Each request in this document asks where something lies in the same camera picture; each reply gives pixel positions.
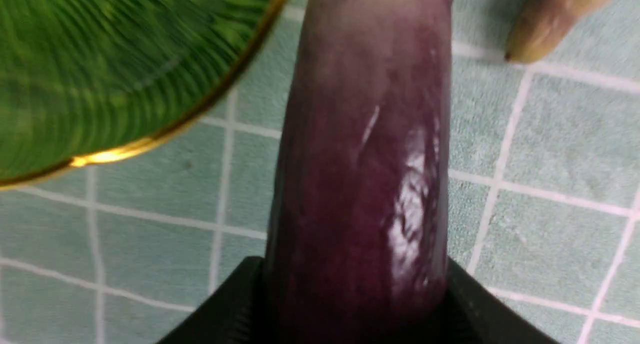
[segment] green swirl pattern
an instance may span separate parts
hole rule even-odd
[[[0,182],[160,132],[235,67],[272,0],[0,0]]]

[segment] glossy purple surface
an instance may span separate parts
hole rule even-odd
[[[279,342],[373,342],[446,289],[451,0],[310,0],[265,283]]]

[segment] black plastic base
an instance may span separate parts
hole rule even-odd
[[[247,257],[220,288],[158,344],[270,342],[263,308],[263,258]],[[441,307],[443,337],[406,332],[383,342],[558,344],[496,299],[454,260]]]

